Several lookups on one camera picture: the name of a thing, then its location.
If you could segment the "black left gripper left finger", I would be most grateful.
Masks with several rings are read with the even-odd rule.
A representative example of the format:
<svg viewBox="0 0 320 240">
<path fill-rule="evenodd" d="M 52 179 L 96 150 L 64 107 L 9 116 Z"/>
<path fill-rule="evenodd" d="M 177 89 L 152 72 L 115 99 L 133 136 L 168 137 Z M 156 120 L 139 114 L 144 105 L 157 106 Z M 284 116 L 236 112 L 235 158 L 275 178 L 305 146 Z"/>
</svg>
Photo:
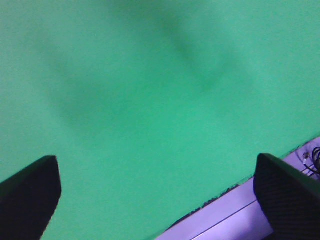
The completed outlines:
<svg viewBox="0 0 320 240">
<path fill-rule="evenodd" d="M 0 184 L 0 238 L 39 240 L 62 194 L 58 160 L 44 156 Z"/>
</svg>

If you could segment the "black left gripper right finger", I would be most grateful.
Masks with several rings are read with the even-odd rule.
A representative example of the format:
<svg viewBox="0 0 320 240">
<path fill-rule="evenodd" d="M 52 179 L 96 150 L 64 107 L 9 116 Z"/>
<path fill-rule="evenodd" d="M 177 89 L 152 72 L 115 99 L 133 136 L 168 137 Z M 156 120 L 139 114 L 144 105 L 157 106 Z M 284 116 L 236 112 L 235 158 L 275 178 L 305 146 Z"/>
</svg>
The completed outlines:
<svg viewBox="0 0 320 240">
<path fill-rule="evenodd" d="M 274 240 L 320 238 L 320 183 L 283 160 L 257 157 L 253 191 Z"/>
</svg>

